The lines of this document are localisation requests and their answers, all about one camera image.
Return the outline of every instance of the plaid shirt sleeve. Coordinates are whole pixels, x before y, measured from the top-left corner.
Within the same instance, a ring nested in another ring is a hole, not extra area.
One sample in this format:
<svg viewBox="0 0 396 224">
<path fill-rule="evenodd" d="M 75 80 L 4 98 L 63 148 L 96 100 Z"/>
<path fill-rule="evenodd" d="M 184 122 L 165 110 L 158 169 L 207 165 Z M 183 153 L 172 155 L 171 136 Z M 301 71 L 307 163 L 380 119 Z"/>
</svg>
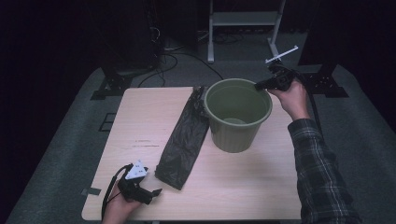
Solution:
<svg viewBox="0 0 396 224">
<path fill-rule="evenodd" d="M 294 145 L 297 190 L 303 223 L 361 223 L 337 169 L 335 154 L 323 142 L 312 119 L 289 125 Z"/>
</svg>

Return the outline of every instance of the black fabric bag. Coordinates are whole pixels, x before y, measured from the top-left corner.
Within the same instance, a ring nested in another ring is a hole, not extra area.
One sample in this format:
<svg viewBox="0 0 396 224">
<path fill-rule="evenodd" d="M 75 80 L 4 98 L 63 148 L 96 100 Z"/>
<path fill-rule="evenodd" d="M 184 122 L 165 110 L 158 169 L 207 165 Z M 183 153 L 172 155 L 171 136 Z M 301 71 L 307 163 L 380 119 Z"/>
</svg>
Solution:
<svg viewBox="0 0 396 224">
<path fill-rule="evenodd" d="M 155 171 L 158 179 L 175 189 L 182 189 L 186 183 L 209 128 L 204 92 L 204 87 L 194 88 Z"/>
</svg>

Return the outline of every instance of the left hand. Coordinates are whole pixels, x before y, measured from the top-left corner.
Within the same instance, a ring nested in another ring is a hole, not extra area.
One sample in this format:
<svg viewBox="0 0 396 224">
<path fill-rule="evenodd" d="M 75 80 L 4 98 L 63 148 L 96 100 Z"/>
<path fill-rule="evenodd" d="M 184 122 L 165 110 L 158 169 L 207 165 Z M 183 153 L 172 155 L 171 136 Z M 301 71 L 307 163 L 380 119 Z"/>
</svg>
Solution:
<svg viewBox="0 0 396 224">
<path fill-rule="evenodd" d="M 116 181 L 113 190 L 111 191 L 108 199 L 112 199 L 107 204 L 105 216 L 103 218 L 103 224 L 122 224 L 124 223 L 129 215 L 139 207 L 142 203 L 138 201 L 132 201 L 128 203 L 124 197 L 120 194 L 119 181 Z"/>
</svg>

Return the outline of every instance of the wooden table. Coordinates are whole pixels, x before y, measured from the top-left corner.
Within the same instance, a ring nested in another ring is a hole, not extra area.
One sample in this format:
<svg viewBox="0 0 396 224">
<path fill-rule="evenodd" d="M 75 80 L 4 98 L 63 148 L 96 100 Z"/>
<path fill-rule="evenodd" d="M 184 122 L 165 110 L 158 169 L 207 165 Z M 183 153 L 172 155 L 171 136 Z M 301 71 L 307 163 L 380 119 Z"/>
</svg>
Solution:
<svg viewBox="0 0 396 224">
<path fill-rule="evenodd" d="M 135 210 L 130 219 L 299 219 L 301 204 L 287 130 L 291 119 L 274 96 L 272 114 L 249 149 L 224 152 L 213 144 L 209 130 L 182 190 L 173 189 L 154 176 L 191 93 L 191 87 L 129 89 L 124 93 L 92 182 L 92 188 L 101 192 L 98 196 L 88 195 L 82 217 L 100 220 L 111 177 L 123 165 L 140 159 L 148 167 L 141 187 L 163 191 L 150 205 L 143 204 Z"/>
</svg>

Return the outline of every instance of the hand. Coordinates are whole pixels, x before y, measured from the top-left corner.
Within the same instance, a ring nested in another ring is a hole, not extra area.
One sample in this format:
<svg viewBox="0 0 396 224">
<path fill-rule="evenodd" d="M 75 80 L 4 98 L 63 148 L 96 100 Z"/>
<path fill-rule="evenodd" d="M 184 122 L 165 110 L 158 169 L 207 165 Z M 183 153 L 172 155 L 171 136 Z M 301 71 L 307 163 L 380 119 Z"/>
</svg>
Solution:
<svg viewBox="0 0 396 224">
<path fill-rule="evenodd" d="M 109 196 L 109 200 L 111 201 L 107 204 L 103 224 L 124 223 L 128 219 L 128 216 L 142 204 L 138 201 L 132 201 L 130 203 L 125 201 L 124 197 L 120 194 L 118 183 L 119 181 L 116 182 Z"/>
<path fill-rule="evenodd" d="M 306 90 L 300 82 L 293 80 L 287 91 L 268 90 L 268 92 L 279 99 L 282 108 L 292 120 L 310 119 L 306 108 Z"/>
</svg>

